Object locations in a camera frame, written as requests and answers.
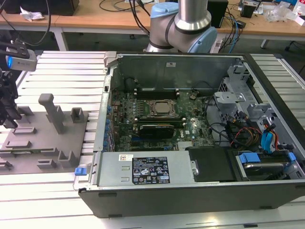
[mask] motherboard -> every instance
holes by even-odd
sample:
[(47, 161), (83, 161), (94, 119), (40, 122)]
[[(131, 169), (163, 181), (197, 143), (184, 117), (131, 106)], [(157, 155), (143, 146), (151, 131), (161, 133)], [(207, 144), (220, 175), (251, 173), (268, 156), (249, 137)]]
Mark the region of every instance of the motherboard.
[(139, 99), (132, 93), (112, 94), (115, 151), (185, 150), (211, 146), (214, 139), (203, 117), (201, 97), (179, 92), (176, 99)]

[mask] robotic arm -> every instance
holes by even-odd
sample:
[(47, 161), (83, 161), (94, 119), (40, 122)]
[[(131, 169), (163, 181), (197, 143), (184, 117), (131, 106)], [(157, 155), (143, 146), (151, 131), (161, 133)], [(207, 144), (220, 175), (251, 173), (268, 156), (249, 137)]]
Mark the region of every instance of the robotic arm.
[[(28, 50), (22, 42), (15, 41), (9, 43), (0, 42), (1, 47), (6, 47), (6, 51), (0, 50), (4, 54), (9, 68), (21, 71), (35, 71), (37, 58), (33, 50)], [(0, 125), (5, 128), (16, 128), (18, 125), (14, 120), (21, 119), (21, 115), (16, 109), (15, 99), (18, 98), (18, 91), (13, 73), (11, 71), (2, 72), (0, 69)]]
[(163, 2), (152, 7), (147, 52), (209, 52), (217, 37), (207, 0)]

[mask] desk leg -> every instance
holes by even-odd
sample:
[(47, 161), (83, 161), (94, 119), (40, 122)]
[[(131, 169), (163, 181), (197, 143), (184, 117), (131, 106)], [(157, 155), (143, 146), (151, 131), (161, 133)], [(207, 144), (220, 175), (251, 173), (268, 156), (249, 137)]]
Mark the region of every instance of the desk leg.
[(55, 39), (57, 41), (58, 47), (60, 51), (68, 51), (68, 45), (67, 45), (67, 41), (65, 38), (65, 34), (62, 31), (61, 27), (56, 27), (54, 29), (54, 35), (55, 35)]
[(261, 48), (265, 49), (268, 43), (269, 43), (269, 40), (263, 40), (263, 43), (261, 44)]

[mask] floor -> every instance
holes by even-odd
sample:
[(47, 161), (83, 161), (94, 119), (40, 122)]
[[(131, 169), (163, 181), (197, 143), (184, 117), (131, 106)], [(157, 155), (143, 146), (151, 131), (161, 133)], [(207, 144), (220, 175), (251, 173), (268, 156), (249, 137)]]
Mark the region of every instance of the floor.
[[(36, 42), (43, 35), (43, 32), (23, 31), (22, 36), (28, 42)], [(148, 37), (145, 35), (135, 35), (130, 39), (128, 34), (95, 34), (95, 33), (66, 33), (66, 40), (71, 51), (119, 51), (119, 52), (142, 52), (148, 44)], [(278, 53), (281, 54), (288, 63), (299, 72), (305, 64), (305, 42), (291, 45), (290, 50), (285, 51), (285, 47), (290, 41), (269, 42), (266, 49), (261, 49), (262, 40), (240, 39), (236, 44), (233, 53)], [(58, 50), (57, 43), (48, 34), (45, 42), (35, 47), (36, 50)], [(305, 79), (305, 69), (301, 72)]]

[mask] blue latch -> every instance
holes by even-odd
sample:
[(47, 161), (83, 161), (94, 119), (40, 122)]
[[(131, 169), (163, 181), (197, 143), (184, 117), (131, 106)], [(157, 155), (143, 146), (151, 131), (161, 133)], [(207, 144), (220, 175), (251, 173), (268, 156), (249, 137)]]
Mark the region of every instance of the blue latch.
[(74, 174), (76, 176), (86, 176), (87, 175), (87, 168), (75, 168)]
[(239, 155), (239, 159), (242, 162), (242, 164), (244, 163), (257, 163), (257, 162), (261, 162), (261, 160), (258, 157), (257, 153), (242, 153), (241, 155)]
[(296, 157), (295, 157), (293, 152), (289, 152), (288, 157), (289, 157), (290, 161), (295, 161), (296, 160)]

